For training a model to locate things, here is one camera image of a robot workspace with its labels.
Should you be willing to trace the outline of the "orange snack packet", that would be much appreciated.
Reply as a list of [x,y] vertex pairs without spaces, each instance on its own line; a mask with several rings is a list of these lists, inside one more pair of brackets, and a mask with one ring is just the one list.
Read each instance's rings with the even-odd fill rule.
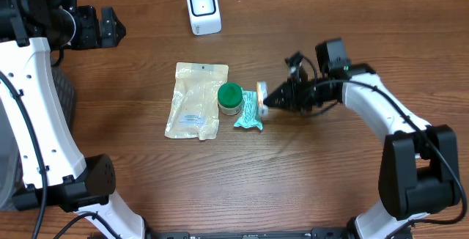
[[268,115],[268,107],[264,104],[264,99],[267,98],[267,83],[265,81],[258,81],[256,84],[256,96],[258,105],[258,114],[261,117]]

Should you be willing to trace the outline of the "teal tissue packet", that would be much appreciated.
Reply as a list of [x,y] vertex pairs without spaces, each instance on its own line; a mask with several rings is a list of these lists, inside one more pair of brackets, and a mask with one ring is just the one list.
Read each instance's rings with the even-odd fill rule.
[[257,94],[254,91],[242,91],[243,106],[241,114],[234,123],[235,128],[257,128],[263,130],[263,124],[258,114]]

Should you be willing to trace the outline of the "green lid jar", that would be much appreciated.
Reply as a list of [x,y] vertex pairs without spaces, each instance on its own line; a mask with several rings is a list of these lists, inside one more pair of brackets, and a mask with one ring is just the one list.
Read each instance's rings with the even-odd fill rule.
[[243,102],[243,91],[236,83],[225,83],[218,90],[218,106],[225,115],[236,115]]

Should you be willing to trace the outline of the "beige paper pouch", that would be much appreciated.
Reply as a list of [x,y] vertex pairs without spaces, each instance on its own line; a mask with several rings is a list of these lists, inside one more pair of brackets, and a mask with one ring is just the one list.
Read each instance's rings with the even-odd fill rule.
[[219,126],[218,90],[227,82],[227,65],[178,62],[165,137],[215,139]]

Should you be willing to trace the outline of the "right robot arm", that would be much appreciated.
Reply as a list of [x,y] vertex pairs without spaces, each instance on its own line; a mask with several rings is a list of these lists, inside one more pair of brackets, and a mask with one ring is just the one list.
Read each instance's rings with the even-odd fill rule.
[[379,200],[345,227],[317,227],[307,238],[411,238],[416,224],[463,220],[468,199],[459,178],[457,138],[447,125],[433,126],[400,103],[366,63],[354,65],[342,39],[316,46],[318,64],[309,78],[301,52],[285,59],[289,78],[273,92],[256,86],[259,114],[282,109],[314,115],[324,103],[344,104],[383,143]]

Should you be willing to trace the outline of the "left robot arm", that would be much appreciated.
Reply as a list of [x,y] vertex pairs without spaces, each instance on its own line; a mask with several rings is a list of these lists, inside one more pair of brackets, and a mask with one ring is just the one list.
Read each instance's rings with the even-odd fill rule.
[[11,130],[3,211],[49,206],[87,219],[107,238],[149,238],[116,190],[106,154],[85,157],[70,132],[75,93],[53,51],[114,48],[126,30],[114,10],[77,0],[1,0],[1,110]]

